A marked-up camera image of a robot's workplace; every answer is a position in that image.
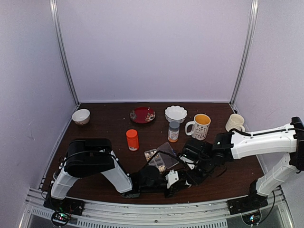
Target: bottle cap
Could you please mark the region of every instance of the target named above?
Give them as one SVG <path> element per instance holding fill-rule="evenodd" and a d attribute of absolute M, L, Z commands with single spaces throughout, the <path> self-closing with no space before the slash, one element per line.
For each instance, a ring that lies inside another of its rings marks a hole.
<path fill-rule="evenodd" d="M 171 131 L 177 131 L 180 128 L 180 123 L 177 121 L 172 121 L 169 123 L 169 129 Z"/>
<path fill-rule="evenodd" d="M 126 135 L 129 139 L 135 139 L 137 137 L 137 131 L 134 129 L 130 129 L 127 131 Z"/>

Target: dark wooden table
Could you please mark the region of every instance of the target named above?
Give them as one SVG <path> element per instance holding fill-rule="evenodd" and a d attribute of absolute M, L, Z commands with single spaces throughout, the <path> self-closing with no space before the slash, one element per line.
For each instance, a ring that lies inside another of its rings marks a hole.
<path fill-rule="evenodd" d="M 146 163 L 144 151 L 155 149 L 167 142 L 169 123 L 165 119 L 164 110 L 167 106 L 180 105 L 188 111 L 186 121 L 180 126 L 180 136 L 171 147 L 180 152 L 185 142 L 185 123 L 193 120 L 194 115 L 203 113 L 211 118 L 206 140 L 213 143 L 215 135 L 225 132 L 225 124 L 232 110 L 228 104 L 220 103 L 110 103 L 82 104 L 80 108 L 89 109 L 91 120 L 88 125 L 78 126 L 71 123 L 59 146 L 47 173 L 43 189 L 47 189 L 53 173 L 58 169 L 60 156 L 66 154 L 69 143 L 76 138 L 108 138 L 113 145 L 113 151 L 120 163 L 129 172 L 137 172 Z M 129 113 L 137 107 L 151 107 L 156 112 L 154 121 L 148 124 L 136 124 L 130 120 Z M 136 129 L 139 136 L 140 149 L 136 152 L 128 150 L 125 133 Z M 162 193 L 142 194 L 140 198 L 125 199 L 115 190 L 113 185 L 102 175 L 78 180 L 68 193 L 70 197 L 87 200 L 106 201 L 114 203 L 134 204 L 167 204 L 201 202 L 219 200 L 246 195 L 250 183 L 261 177 L 263 172 L 256 156 L 226 163 L 228 170 L 220 177 L 216 175 L 223 169 L 218 168 L 212 177 L 206 179 L 200 186 L 182 190 L 170 199 L 165 199 Z"/>

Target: wall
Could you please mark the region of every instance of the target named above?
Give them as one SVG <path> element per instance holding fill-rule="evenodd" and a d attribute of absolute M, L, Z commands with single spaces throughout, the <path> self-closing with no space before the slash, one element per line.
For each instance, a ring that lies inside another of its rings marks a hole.
<path fill-rule="evenodd" d="M 0 28 L 0 227 L 12 228 L 75 106 L 49 1 L 1 1 Z"/>
<path fill-rule="evenodd" d="M 236 106 L 251 131 L 304 121 L 304 2 L 261 0 L 256 31 Z M 263 156 L 270 170 L 281 154 Z M 304 176 L 283 184 L 295 225 L 304 223 Z"/>
<path fill-rule="evenodd" d="M 251 1 L 58 1 L 81 102 L 230 100 Z"/>

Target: spice bottle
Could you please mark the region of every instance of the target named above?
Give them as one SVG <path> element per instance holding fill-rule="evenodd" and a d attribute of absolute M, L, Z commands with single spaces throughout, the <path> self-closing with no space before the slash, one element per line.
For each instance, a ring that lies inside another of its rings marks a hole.
<path fill-rule="evenodd" d="M 172 121 L 169 123 L 168 140 L 171 143 L 177 142 L 180 132 L 180 123 Z"/>
<path fill-rule="evenodd" d="M 136 151 L 139 149 L 139 143 L 138 143 L 138 134 L 137 131 L 134 129 L 127 131 L 127 141 L 130 151 Z"/>

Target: small white bowl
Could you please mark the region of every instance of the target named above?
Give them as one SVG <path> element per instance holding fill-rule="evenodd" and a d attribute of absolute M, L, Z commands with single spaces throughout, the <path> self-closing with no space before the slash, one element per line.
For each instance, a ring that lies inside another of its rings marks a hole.
<path fill-rule="evenodd" d="M 165 116 L 169 123 L 177 121 L 181 124 L 186 119 L 187 110 L 180 106 L 171 106 L 165 110 Z"/>
<path fill-rule="evenodd" d="M 90 111 L 87 109 L 79 109 L 73 113 L 72 120 L 77 125 L 85 125 L 90 121 Z"/>

